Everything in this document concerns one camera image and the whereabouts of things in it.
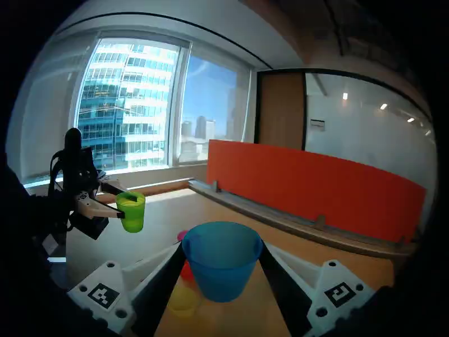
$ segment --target blue cup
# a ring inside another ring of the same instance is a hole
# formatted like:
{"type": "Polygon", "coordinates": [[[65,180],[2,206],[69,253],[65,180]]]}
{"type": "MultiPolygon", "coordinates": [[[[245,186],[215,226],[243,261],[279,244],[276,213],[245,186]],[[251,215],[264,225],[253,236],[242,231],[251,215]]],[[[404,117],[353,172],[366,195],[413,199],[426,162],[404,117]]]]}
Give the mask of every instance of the blue cup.
{"type": "Polygon", "coordinates": [[[262,240],[249,227],[217,221],[188,231],[182,248],[203,295],[230,302],[243,292],[262,252],[262,240]]]}

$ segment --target table surface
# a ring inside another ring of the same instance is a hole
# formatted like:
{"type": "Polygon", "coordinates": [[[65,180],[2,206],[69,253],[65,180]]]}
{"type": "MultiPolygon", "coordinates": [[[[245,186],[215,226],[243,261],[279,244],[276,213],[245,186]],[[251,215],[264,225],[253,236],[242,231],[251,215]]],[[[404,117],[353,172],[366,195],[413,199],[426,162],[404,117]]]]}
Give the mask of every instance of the table surface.
{"type": "MultiPolygon", "coordinates": [[[[349,253],[299,238],[232,211],[190,189],[146,197],[144,228],[139,233],[126,232],[120,220],[113,218],[97,240],[77,229],[67,233],[69,282],[76,285],[108,260],[116,261],[121,267],[132,265],[177,242],[180,231],[209,221],[232,221],[251,227],[266,242],[318,266],[330,259],[339,260],[374,290],[393,284],[393,265],[387,259],[349,253]]],[[[213,336],[288,335],[259,264],[243,294],[231,303],[218,304],[203,298],[194,317],[188,319],[178,318],[166,310],[156,335],[178,333],[192,336],[205,333],[213,336]]]]}

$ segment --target blue sky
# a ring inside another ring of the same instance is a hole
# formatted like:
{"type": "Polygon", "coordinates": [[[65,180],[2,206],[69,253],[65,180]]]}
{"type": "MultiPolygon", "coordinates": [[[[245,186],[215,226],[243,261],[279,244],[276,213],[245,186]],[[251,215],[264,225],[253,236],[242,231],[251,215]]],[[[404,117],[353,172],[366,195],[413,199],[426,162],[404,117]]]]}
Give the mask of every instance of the blue sky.
{"type": "Polygon", "coordinates": [[[182,121],[192,122],[195,132],[196,119],[204,116],[215,120],[215,134],[226,134],[229,96],[236,87],[237,74],[227,68],[191,56],[187,70],[182,121]]]}

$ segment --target orange divider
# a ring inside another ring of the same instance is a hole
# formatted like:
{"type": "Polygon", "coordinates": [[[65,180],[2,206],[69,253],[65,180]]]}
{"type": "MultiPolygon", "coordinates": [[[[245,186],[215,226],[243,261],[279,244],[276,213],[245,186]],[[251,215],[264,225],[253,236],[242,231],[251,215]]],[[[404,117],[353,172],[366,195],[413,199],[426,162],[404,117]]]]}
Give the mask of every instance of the orange divider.
{"type": "Polygon", "coordinates": [[[409,242],[425,189],[375,167],[270,145],[209,141],[207,183],[372,238],[409,242]]]}

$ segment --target wooden door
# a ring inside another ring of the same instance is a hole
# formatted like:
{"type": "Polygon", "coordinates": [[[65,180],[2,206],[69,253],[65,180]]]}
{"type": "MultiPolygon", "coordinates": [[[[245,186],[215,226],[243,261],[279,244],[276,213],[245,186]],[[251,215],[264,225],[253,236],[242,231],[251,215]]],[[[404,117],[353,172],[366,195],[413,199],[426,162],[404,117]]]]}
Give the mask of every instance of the wooden door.
{"type": "Polygon", "coordinates": [[[304,74],[282,72],[260,73],[258,99],[259,144],[303,149],[304,74]]]}

